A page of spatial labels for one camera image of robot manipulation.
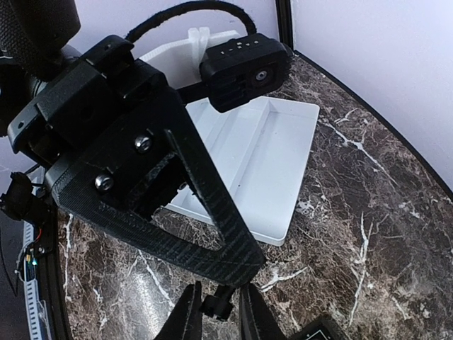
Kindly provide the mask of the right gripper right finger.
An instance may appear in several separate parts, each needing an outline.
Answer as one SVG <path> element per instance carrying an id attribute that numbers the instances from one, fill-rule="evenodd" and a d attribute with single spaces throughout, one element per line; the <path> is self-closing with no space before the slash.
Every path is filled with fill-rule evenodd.
<path id="1" fill-rule="evenodd" d="M 240 339 L 287 339 L 263 296 L 252 283 L 240 290 L 239 318 Z"/>

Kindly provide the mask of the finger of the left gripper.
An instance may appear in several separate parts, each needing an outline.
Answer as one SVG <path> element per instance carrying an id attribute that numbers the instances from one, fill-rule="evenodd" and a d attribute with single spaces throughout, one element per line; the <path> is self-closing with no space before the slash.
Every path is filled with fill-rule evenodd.
<path id="1" fill-rule="evenodd" d="M 264 255 L 226 189 L 178 92 L 166 87 L 120 116 L 85 150 L 46 173 L 56 204 L 142 251 L 222 285 L 240 287 Z M 223 245 L 213 251 L 151 222 L 187 184 Z"/>

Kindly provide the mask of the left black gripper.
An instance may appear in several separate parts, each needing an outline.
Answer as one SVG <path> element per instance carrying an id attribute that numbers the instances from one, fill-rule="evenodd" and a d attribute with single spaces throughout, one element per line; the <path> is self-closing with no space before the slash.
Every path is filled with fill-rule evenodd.
<path id="1" fill-rule="evenodd" d="M 119 116 L 167 87 L 163 72 L 109 35 L 35 94 L 8 125 L 14 153 L 51 165 L 60 152 L 91 144 Z"/>

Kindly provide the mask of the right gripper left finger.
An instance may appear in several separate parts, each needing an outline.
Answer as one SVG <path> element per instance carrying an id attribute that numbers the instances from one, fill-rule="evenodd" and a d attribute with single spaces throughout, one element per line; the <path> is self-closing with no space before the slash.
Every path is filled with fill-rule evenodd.
<path id="1" fill-rule="evenodd" d="M 200 281 L 188 285 L 154 340 L 202 339 Z"/>

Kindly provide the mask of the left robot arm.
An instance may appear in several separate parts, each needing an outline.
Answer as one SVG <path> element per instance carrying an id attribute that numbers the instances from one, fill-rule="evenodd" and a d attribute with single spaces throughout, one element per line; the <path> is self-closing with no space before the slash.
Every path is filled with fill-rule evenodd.
<path id="1" fill-rule="evenodd" d="M 211 47 L 198 84 L 175 89 L 132 56 L 149 29 L 196 10 L 226 11 L 246 27 L 250 50 Z M 142 251 L 219 284 L 240 287 L 264 256 L 223 184 L 187 110 L 208 98 L 220 112 L 272 91 L 258 63 L 275 72 L 286 51 L 225 2 L 190 1 L 152 16 L 125 38 L 110 35 L 78 57 L 66 55 L 80 29 L 73 1 L 1 2 L 1 121 L 14 152 L 46 169 L 54 202 Z M 216 251 L 155 226 L 152 215 L 182 185 L 197 196 L 224 240 Z"/>

